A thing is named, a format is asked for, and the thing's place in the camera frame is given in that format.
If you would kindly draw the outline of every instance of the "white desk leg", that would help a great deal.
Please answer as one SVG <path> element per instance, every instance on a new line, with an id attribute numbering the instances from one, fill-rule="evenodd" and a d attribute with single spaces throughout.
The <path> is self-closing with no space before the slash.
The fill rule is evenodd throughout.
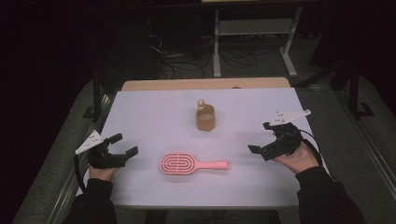
<path id="1" fill-rule="evenodd" d="M 283 62 L 285 63 L 286 68 L 288 69 L 288 72 L 289 72 L 289 76 L 291 76 L 291 77 L 296 77 L 297 72 L 294 69 L 293 63 L 291 62 L 291 59 L 289 57 L 289 49 L 291 46 L 291 41 L 294 38 L 294 33 L 296 31 L 296 27 L 297 27 L 298 20 L 300 18 L 302 9 L 303 9 L 302 7 L 297 7 L 297 9 L 294 13 L 293 20 L 290 24 L 290 29 L 289 29 L 288 37 L 286 39 L 286 43 L 283 47 L 279 48 L 280 54 L 282 55 L 282 58 L 283 58 Z"/>
<path id="2" fill-rule="evenodd" d="M 213 76 L 221 77 L 220 58 L 219 58 L 219 11 L 216 10 L 215 16 L 215 52 L 213 53 Z"/>

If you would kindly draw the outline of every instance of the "white table surface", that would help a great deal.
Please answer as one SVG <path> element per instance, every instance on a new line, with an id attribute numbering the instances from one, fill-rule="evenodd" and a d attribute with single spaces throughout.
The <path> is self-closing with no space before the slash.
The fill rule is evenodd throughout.
<path id="1" fill-rule="evenodd" d="M 197 101 L 216 110 L 211 132 L 196 128 Z M 252 154 L 248 145 L 276 140 L 262 124 L 276 111 L 302 108 L 293 88 L 128 91 L 118 92 L 101 133 L 123 139 L 110 145 L 120 154 L 138 146 L 113 179 L 111 200 L 118 205 L 149 208 L 263 208 L 298 205 L 294 174 L 274 161 Z M 311 133 L 306 118 L 293 122 Z M 303 133 L 303 137 L 314 141 Z M 196 170 L 191 175 L 164 175 L 160 162 L 173 152 L 192 154 L 198 161 L 228 160 L 229 170 Z"/>

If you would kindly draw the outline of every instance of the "white plastic bracket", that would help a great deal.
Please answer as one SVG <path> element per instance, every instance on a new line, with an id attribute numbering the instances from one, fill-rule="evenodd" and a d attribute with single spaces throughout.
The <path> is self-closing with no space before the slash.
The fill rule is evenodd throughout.
<path id="1" fill-rule="evenodd" d="M 301 110 L 301 111 L 287 111 L 287 112 L 279 112 L 276 111 L 276 116 L 269 122 L 270 126 L 282 125 L 292 122 L 296 119 L 305 117 L 310 115 L 310 110 Z"/>
<path id="2" fill-rule="evenodd" d="M 92 147 L 96 147 L 97 145 L 103 143 L 102 136 L 96 131 L 93 130 L 91 135 L 85 140 L 85 142 L 76 150 L 76 155 L 84 152 Z"/>

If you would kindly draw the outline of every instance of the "black sleeve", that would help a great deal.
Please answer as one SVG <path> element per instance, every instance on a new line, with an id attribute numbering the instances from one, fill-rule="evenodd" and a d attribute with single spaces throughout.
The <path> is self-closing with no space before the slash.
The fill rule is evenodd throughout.
<path id="1" fill-rule="evenodd" d="M 117 223 L 113 202 L 110 201 L 113 184 L 100 179 L 89 179 L 86 190 L 73 201 L 64 224 Z"/>
<path id="2" fill-rule="evenodd" d="M 302 224 L 363 224 L 361 210 L 347 195 L 344 185 L 333 182 L 323 167 L 307 169 L 300 182 L 299 213 Z"/>

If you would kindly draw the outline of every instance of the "person's arm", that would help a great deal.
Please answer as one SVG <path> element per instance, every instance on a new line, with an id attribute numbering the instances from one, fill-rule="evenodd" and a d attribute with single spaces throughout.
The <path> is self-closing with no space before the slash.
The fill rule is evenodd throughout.
<path id="1" fill-rule="evenodd" d="M 90 179 L 83 194 L 73 201 L 64 224 L 117 223 L 113 202 L 110 201 L 113 184 L 111 178 L 118 169 L 94 169 L 90 167 Z"/>
<path id="2" fill-rule="evenodd" d="M 290 156 L 274 159 L 291 169 L 300 182 L 299 213 L 302 224 L 363 224 L 361 210 L 340 182 L 334 182 L 309 147 L 301 143 Z"/>

